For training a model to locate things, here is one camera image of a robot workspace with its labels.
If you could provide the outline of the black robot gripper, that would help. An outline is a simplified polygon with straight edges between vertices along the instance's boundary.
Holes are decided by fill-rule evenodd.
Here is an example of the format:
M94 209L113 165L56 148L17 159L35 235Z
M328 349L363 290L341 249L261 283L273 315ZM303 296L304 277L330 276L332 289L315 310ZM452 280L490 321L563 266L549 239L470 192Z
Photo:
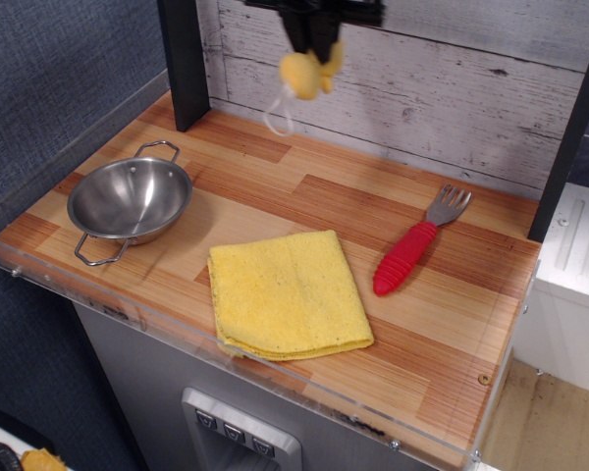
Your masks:
M306 53L309 45L321 64L330 60L333 45L339 40L341 23L357 26L380 26L385 5L380 0L287 1L246 0L246 6L277 11L294 52ZM312 17L309 28L306 15L329 14L334 17Z

